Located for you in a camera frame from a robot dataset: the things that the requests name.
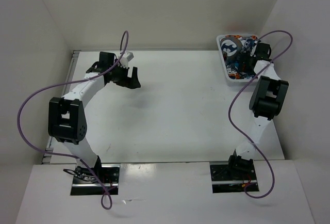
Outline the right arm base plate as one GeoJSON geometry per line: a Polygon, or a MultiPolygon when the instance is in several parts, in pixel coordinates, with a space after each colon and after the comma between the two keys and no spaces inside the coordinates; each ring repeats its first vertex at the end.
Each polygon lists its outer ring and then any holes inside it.
{"type": "Polygon", "coordinates": [[[210,175],[214,194],[244,192],[247,185],[248,192],[259,191],[254,167],[249,172],[240,172],[230,170],[228,164],[210,164],[210,175]]]}

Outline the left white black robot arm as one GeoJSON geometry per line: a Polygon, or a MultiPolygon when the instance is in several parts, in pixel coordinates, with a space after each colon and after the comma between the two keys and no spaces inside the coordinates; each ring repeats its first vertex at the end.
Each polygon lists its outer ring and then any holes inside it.
{"type": "Polygon", "coordinates": [[[98,61],[86,71],[84,82],[60,98],[53,97],[48,108],[48,133],[69,150],[77,162],[67,173],[85,182],[98,182],[105,174],[101,159],[91,149],[87,138],[85,107],[108,83],[128,89],[140,88],[138,69],[129,75],[132,52],[116,55],[100,52],[98,61]]]}

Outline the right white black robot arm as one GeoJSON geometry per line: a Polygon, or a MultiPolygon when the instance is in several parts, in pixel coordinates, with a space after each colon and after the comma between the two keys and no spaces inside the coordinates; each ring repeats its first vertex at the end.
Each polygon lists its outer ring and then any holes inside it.
{"type": "Polygon", "coordinates": [[[262,136],[272,119],[281,112],[289,87],[289,83],[281,80],[276,74],[270,54],[270,45],[256,45],[252,60],[253,72],[257,75],[258,81],[249,102],[249,110],[252,112],[249,131],[244,132],[233,123],[231,110],[234,104],[231,103],[229,106],[229,121],[245,138],[229,157],[226,173],[231,179],[238,179],[241,175],[251,172],[256,153],[264,159],[267,158],[260,149],[262,136]]]}

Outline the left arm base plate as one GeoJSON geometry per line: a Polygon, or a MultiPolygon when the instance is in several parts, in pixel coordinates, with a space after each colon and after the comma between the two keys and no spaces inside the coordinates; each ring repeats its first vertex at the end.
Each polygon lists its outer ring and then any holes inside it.
{"type": "MultiPolygon", "coordinates": [[[[64,169],[64,172],[73,176],[71,196],[101,196],[104,193],[103,188],[88,169],[76,167],[75,170],[64,169]]],[[[111,195],[118,194],[119,175],[119,165],[105,165],[99,176],[111,195]]]]}

